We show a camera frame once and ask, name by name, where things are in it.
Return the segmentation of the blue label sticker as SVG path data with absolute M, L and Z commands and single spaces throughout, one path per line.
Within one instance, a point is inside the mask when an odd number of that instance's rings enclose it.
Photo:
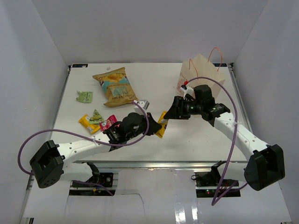
M 72 68 L 87 68 L 88 64 L 73 64 Z

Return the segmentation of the light green snack packet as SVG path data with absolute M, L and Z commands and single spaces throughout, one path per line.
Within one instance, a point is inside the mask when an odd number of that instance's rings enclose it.
M 77 91 L 76 100 L 81 103 L 91 103 L 93 99 L 92 91 Z

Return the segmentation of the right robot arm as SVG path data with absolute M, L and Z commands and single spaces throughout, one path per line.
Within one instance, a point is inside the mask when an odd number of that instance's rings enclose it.
M 199 178 L 201 184 L 213 183 L 222 186 L 228 179 L 246 182 L 252 189 L 260 191 L 285 177 L 282 148 L 257 138 L 243 125 L 237 124 L 233 114 L 222 103 L 216 103 L 211 88 L 204 84 L 194 88 L 182 85 L 184 95 L 175 96 L 164 119 L 189 119 L 201 115 L 202 119 L 227 136 L 245 156 L 246 167 L 237 164 L 225 166 L 220 161 L 211 171 Z

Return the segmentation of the yellow snack packet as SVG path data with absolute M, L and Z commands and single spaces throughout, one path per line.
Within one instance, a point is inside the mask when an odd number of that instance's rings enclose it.
M 90 124 L 89 123 L 89 116 L 85 114 L 83 117 L 79 119 L 79 123 L 86 129 L 90 134 L 94 134 L 100 130 L 100 126 L 97 124 Z

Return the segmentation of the aluminium table frame rail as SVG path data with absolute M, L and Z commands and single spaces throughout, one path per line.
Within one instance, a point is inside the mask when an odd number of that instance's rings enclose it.
M 134 110 L 132 105 L 106 107 L 105 94 L 93 79 L 93 75 L 121 67 L 125 67 L 137 97 L 149 101 L 148 111 L 155 120 L 169 110 L 176 94 L 180 63 L 97 63 L 87 68 L 71 68 L 54 125 L 57 131 L 51 136 L 55 143 L 77 140 L 60 130 L 88 136 L 89 132 L 78 121 L 85 114 L 92 115 L 95 109 L 104 118 L 115 115 L 118 120 Z M 77 91 L 92 91 L 92 102 L 78 102 Z M 147 136 L 132 146 L 95 154 L 85 161 L 97 162 L 100 167 L 202 167 L 227 159 L 230 147 L 231 141 L 224 134 L 200 116 L 193 116 L 188 120 L 170 120 L 163 138 Z

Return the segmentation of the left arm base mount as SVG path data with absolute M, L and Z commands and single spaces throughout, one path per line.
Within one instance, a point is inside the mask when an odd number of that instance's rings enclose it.
M 90 187 L 92 190 L 86 190 L 85 192 L 81 190 L 81 195 L 86 194 L 87 196 L 113 196 L 115 194 L 115 190 L 110 191 L 108 188 L 113 186 L 113 173 L 103 173 L 100 172 L 99 169 L 92 162 L 85 163 L 91 168 L 92 177 L 90 177 L 87 181 L 74 181 L 71 186 L 73 188 L 86 188 Z

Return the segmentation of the green triangular snack packet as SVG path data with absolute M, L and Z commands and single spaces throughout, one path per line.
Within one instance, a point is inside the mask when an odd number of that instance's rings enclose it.
M 99 125 L 101 122 L 103 122 L 104 119 L 101 116 L 101 114 L 95 109 L 93 112 L 93 116 L 90 117 L 89 119 L 89 124 L 92 125 Z

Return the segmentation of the brown chips bag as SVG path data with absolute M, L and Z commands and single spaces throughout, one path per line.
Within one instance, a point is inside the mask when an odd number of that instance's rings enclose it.
M 107 107 L 118 107 L 139 100 L 126 75 L 125 67 L 93 75 L 93 79 L 101 85 L 107 98 L 107 102 L 104 103 Z

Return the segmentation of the beige paper bag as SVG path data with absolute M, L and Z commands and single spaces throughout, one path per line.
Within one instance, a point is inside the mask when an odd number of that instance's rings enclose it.
M 181 85 L 186 81 L 197 77 L 197 79 L 191 81 L 188 85 L 194 88 L 198 85 L 207 84 L 212 90 L 213 97 L 217 98 L 221 91 L 221 87 L 208 79 L 199 79 L 198 77 L 208 77 L 220 84 L 224 84 L 225 77 L 220 71 L 220 68 L 225 65 L 226 64 L 223 63 L 222 60 L 220 64 L 214 65 L 209 58 L 205 58 L 201 54 L 198 54 L 194 59 L 183 61 L 178 78 L 177 94 L 183 96 L 184 92 L 180 89 Z

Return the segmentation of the pink snack packet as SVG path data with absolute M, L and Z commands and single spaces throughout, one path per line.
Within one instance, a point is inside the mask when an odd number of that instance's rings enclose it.
M 100 130 L 103 132 L 109 129 L 114 123 L 117 122 L 115 115 L 111 115 L 108 119 L 100 122 Z

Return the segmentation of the yellow snack bar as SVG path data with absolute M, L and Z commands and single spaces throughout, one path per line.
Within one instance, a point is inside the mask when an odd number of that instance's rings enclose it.
M 167 113 L 167 111 L 163 111 L 160 118 L 159 118 L 159 120 L 158 120 L 158 124 L 161 125 L 161 129 L 156 132 L 156 136 L 158 136 L 159 138 L 163 138 L 165 130 L 166 130 L 167 125 L 168 125 L 169 120 L 164 118 L 166 113 Z

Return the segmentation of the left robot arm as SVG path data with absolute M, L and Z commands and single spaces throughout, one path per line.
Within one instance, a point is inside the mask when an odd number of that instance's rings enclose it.
M 94 186 L 99 180 L 95 165 L 78 163 L 79 160 L 129 146 L 129 140 L 154 135 L 160 129 L 162 126 L 150 113 L 140 115 L 132 112 L 92 137 L 82 136 L 78 141 L 61 144 L 49 140 L 43 143 L 29 163 L 41 189 L 60 180 L 81 181 Z

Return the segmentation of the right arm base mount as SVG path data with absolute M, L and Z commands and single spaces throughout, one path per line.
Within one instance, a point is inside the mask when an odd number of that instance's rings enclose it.
M 199 171 L 195 172 L 191 179 L 195 182 L 196 185 L 196 196 L 197 198 L 213 198 L 216 193 L 217 186 L 219 184 L 220 175 L 216 175 L 212 170 L 210 171 Z M 235 180 L 224 179 L 220 185 L 219 197 L 224 193 L 230 186 L 234 184 Z M 232 189 L 224 197 L 241 197 L 239 188 L 239 182 L 237 182 Z

